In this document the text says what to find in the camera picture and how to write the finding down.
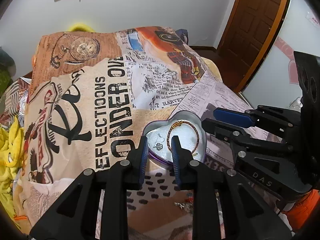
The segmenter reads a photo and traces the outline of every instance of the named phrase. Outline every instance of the metal screw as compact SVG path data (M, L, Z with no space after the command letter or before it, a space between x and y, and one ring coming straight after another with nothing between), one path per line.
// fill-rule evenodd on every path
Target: metal screw
M196 166L199 165L199 162L198 162L197 160L191 160L191 161L189 162L189 164L190 164L191 166L193 166L193 167L196 167Z
M128 160L122 160L120 161L120 165L121 166L128 166L130 164L130 162Z
M85 176L89 176L89 175L91 175L92 174L92 170L91 169L85 169L84 171L83 171L83 174L85 175Z
M227 170L227 174L231 177L235 176L237 174L237 172L233 169L229 169Z
M246 152L245 151L240 151L238 152L238 156L241 158L244 158L246 156Z

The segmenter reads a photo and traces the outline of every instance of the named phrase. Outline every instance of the yellow stuffed toy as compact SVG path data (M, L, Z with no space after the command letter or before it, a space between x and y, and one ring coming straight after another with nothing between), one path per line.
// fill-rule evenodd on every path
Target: yellow stuffed toy
M0 125L0 201L11 218L15 216L12 181L22 166L24 132L17 117L9 133Z

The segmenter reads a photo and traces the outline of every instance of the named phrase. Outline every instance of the newspaper print fabric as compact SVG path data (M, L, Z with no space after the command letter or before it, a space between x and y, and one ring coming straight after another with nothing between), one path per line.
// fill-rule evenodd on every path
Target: newspaper print fabric
M83 169L107 169L138 147L145 125L167 119L208 70L169 28L82 35L45 36L38 46L26 108L25 162L14 192L18 217L30 223L26 233ZM128 197L130 232L137 239L158 238L162 227L167 239L191 223L192 217L174 205L186 192L177 191L166 172L148 162L146 177L156 178L158 187L147 179L144 196ZM166 213L143 228L135 224L138 213L150 218L156 207Z

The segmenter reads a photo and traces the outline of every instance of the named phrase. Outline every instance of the braided bracelet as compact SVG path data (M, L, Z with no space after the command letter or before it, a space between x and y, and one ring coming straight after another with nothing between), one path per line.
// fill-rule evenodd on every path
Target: braided bracelet
M196 156L197 153L194 153L194 152L196 151L196 149L197 149L197 147L198 147L198 145L199 145L199 133L198 133L196 127L195 127L193 124L191 124L190 122L187 122L187 121L177 121L177 122L174 122L173 125L171 125L171 127L170 127L170 129L169 129L169 132L168 132L168 136L167 136L167 146L168 146L168 149L169 149L169 151L171 151L171 147L170 147L170 143L169 143L169 137L170 137L171 131L172 131L174 128L178 127L178 126L181 126L183 123L186 123L186 124L190 125L190 126L193 128L193 130L195 130L195 132L196 132L196 135L197 135L197 143L196 143L195 148L194 148L193 151L191 152L192 156Z

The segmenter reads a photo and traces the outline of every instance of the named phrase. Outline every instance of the fabric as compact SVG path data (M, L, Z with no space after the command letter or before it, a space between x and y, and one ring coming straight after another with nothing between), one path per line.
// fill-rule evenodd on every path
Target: fabric
M226 99L237 98L170 28L55 33L41 38L33 62L24 165L13 192L17 223L30 223L24 233L85 168L126 158L143 128L169 118L204 75ZM174 205L187 198L172 173L148 161L142 190L127 192L130 239L189 235L192 215Z
M12 219L15 216L12 183L22 166L23 137L17 117L9 132L0 127L0 201Z
M212 60L210 60L208 58L205 58L205 57L201 57L201 58L204 61L204 63L208 66L208 68L210 69L212 74L214 76L216 76L222 82L222 77L221 77L221 74L219 72L217 65Z
M0 98L0 124L9 128L18 115L20 125L24 126L24 107L29 93L29 79L18 78Z
M177 36L182 40L185 44L188 45L189 37L188 37L188 31L184 29L176 30Z
M292 209L283 212L283 214L287 215L289 224L294 232L297 232L306 222L314 207L319 202L319 198L318 190L313 189L298 201Z

